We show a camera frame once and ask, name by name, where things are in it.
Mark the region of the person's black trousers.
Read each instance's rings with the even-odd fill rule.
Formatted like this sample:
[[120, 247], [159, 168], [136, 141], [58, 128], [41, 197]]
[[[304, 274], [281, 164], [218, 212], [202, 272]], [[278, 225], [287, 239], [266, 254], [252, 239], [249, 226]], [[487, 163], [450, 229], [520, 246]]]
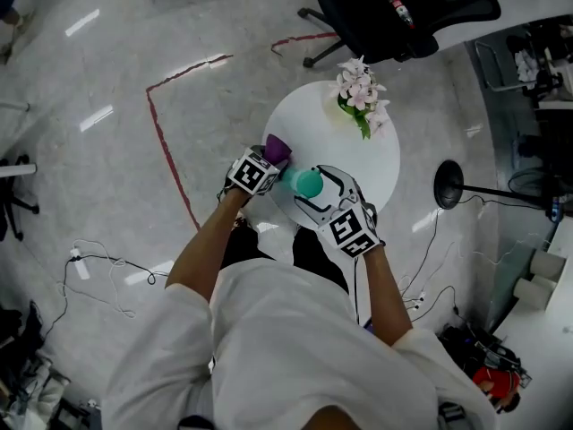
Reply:
[[[220, 269], [232, 264], [253, 259], [272, 257], [262, 252], [259, 236], [255, 229], [242, 225], [233, 228], [224, 253]], [[342, 270], [326, 255], [317, 234], [308, 228], [299, 228], [295, 232], [292, 244], [294, 266], [312, 272], [341, 287], [347, 294], [349, 288]]]

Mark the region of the person's right forearm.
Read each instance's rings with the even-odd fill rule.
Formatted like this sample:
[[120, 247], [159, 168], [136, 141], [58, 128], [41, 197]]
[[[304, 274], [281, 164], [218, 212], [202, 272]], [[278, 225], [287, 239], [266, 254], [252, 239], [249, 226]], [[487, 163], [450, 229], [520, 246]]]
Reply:
[[398, 290], [383, 244], [363, 255], [371, 305], [374, 335], [393, 346], [413, 328], [406, 306]]

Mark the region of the person's white shirt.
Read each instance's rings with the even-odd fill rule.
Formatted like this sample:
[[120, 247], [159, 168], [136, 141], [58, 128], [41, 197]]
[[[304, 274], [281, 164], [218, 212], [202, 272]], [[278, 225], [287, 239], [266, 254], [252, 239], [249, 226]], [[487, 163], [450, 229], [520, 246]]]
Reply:
[[336, 284], [266, 259], [225, 268], [211, 300], [172, 285], [138, 316], [102, 401], [104, 430], [301, 430], [335, 406], [362, 430], [438, 430], [451, 402], [474, 430], [495, 411], [431, 331], [386, 345]]

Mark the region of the white paper roll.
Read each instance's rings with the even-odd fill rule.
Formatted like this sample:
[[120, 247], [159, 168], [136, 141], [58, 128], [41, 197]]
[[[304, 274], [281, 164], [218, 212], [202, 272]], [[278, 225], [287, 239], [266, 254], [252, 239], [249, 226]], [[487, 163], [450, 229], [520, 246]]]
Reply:
[[519, 279], [514, 287], [513, 296], [535, 310], [544, 311], [556, 286], [554, 281], [534, 275], [531, 280]]
[[565, 266], [566, 259], [543, 250], [536, 250], [530, 262], [530, 272], [535, 276], [558, 282]]

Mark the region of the black standing fan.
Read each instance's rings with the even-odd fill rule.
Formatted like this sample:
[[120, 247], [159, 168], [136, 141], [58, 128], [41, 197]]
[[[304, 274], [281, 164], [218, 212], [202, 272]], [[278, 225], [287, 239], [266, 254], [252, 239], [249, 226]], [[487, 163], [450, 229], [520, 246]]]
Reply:
[[494, 203], [504, 207], [542, 211], [554, 224], [567, 215], [573, 215], [573, 188], [563, 190], [560, 180], [553, 175], [541, 176], [539, 194], [520, 193], [510, 188], [500, 190], [467, 185], [462, 167], [454, 160], [443, 161], [433, 179], [433, 196], [437, 205], [452, 210], [459, 204], [479, 200], [483, 206]]

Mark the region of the purple cloth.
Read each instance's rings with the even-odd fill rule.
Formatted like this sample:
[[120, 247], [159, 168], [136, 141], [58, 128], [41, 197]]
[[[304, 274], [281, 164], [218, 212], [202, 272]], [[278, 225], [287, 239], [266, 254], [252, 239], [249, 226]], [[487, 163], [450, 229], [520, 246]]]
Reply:
[[289, 164], [291, 153], [291, 148], [275, 134], [267, 135], [263, 158], [273, 167], [283, 170]]

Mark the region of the white round side table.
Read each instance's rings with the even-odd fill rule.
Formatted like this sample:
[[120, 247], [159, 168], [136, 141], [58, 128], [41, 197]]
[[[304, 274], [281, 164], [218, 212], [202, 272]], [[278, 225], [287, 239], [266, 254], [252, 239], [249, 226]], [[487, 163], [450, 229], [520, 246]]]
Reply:
[[312, 82], [292, 91], [269, 117], [262, 139], [276, 135], [292, 150], [291, 166], [319, 164], [347, 172], [377, 211], [389, 201], [400, 169], [398, 136], [387, 120], [369, 139], [330, 96], [331, 83]]

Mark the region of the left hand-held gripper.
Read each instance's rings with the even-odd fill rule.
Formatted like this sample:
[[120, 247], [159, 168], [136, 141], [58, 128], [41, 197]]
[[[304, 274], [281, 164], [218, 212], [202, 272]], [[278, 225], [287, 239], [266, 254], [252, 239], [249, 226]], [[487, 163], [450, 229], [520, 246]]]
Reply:
[[252, 148], [232, 165], [227, 178], [250, 195], [265, 194], [277, 180], [279, 169]]

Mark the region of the red label bottle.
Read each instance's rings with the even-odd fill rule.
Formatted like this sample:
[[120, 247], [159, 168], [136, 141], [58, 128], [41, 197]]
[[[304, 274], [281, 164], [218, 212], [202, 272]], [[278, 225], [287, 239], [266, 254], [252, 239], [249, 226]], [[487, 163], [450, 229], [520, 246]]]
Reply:
[[415, 28], [415, 23], [411, 13], [408, 11], [402, 0], [389, 0], [400, 20], [405, 23], [410, 29]]

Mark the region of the person's left forearm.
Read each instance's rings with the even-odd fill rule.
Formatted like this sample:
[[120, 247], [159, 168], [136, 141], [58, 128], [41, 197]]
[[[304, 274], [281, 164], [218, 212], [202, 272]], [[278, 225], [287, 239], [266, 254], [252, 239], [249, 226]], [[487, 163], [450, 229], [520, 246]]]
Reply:
[[205, 224], [175, 260], [166, 287], [182, 285], [210, 301], [223, 262], [235, 217], [251, 196], [240, 188], [229, 190]]

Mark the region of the teal bottle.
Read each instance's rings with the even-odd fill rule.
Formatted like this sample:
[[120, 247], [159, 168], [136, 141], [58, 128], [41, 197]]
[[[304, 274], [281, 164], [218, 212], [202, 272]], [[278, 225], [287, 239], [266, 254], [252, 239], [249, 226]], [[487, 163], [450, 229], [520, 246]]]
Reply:
[[287, 167], [282, 173], [281, 182], [295, 195], [305, 199], [318, 196], [324, 186], [321, 173], [314, 169]]

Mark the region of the white power strip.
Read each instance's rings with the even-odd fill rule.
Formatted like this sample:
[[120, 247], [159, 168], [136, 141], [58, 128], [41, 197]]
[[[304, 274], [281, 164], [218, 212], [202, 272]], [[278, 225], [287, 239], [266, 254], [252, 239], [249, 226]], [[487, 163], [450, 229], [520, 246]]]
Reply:
[[81, 255], [81, 251], [79, 248], [74, 247], [71, 252], [71, 258], [72, 258], [72, 263], [75, 266], [75, 269], [80, 277], [81, 280], [89, 280], [90, 279], [90, 273], [88, 271], [88, 268], [85, 264], [85, 262], [83, 261], [82, 255]]

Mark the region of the pink flower bouquet vase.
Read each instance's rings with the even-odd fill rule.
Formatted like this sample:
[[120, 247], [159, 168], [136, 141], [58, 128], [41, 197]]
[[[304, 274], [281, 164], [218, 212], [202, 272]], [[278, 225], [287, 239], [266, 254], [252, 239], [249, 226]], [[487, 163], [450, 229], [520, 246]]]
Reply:
[[370, 139], [389, 121], [389, 100], [381, 94], [387, 89], [375, 79], [364, 56], [338, 64], [341, 72], [330, 85], [330, 96], [338, 107], [355, 122], [362, 138]]

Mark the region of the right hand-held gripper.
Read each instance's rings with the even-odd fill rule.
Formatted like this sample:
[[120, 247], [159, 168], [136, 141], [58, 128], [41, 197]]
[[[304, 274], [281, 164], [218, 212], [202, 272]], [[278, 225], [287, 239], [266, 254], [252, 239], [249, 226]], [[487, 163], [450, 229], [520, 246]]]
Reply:
[[308, 199], [296, 195], [296, 206], [317, 226], [318, 232], [335, 249], [350, 258], [356, 258], [381, 243], [376, 232], [373, 215], [360, 200], [359, 186], [347, 172], [330, 166], [316, 168], [338, 188], [340, 207], [329, 204], [318, 207]]

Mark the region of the black mesh office chair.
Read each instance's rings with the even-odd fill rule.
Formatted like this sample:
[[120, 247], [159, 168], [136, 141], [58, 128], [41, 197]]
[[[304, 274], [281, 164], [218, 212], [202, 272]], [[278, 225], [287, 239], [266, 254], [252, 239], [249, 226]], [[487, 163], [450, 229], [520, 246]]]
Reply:
[[306, 57], [303, 65], [312, 68], [341, 47], [348, 47], [367, 64], [394, 59], [405, 62], [425, 58], [438, 52], [436, 33], [466, 22], [494, 21], [500, 17], [498, 0], [402, 0], [411, 13], [415, 28], [403, 23], [389, 0], [317, 0], [319, 11], [302, 8], [298, 14], [309, 15], [328, 24], [338, 35], [338, 42], [315, 57]]

